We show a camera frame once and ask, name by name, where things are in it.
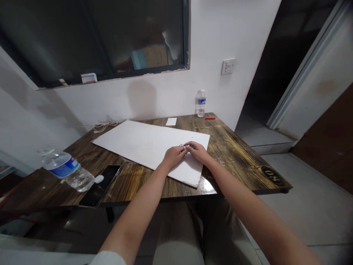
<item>black phone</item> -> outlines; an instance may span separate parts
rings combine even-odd
[[[100,183],[94,183],[78,205],[83,207],[97,207],[110,184],[118,175],[120,168],[121,166],[119,165],[107,166],[101,174],[104,177],[103,180]]]

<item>door frame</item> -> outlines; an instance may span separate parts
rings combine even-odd
[[[271,117],[267,121],[266,126],[268,126],[270,129],[277,129],[279,123],[282,121],[284,115],[288,110],[288,106],[294,99],[296,93],[298,92],[306,77],[309,75],[311,69],[314,67],[323,50],[332,40],[334,33],[341,25],[342,20],[344,19],[347,12],[349,12],[349,8],[349,0],[337,1],[336,5],[332,9],[327,20],[325,21],[323,27],[316,36],[309,51],[307,52],[299,68],[297,69],[295,75],[290,81],[287,89],[282,95],[280,101],[278,102],[275,110],[272,112]]]

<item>white paper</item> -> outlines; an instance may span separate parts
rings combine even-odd
[[[209,139],[208,134],[127,120],[95,139],[94,144],[154,170],[172,146],[195,141],[207,149]],[[171,169],[168,176],[197,188],[202,167],[188,153]]]
[[[165,124],[166,126],[175,126],[177,124],[177,119],[176,118],[168,118],[167,123]]]

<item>small white paper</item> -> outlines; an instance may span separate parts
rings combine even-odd
[[[176,118],[168,118],[167,123],[165,124],[166,126],[175,126],[177,124],[177,119]]]

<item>hand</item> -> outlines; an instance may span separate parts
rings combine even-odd
[[[169,168],[175,166],[180,160],[182,160],[187,151],[183,146],[174,146],[169,148],[164,155],[164,159],[161,164],[167,165]]]
[[[211,159],[210,155],[207,153],[206,149],[203,147],[202,144],[190,141],[184,144],[184,146],[186,147],[188,152],[190,152],[198,161],[200,161],[204,165],[209,159]]]

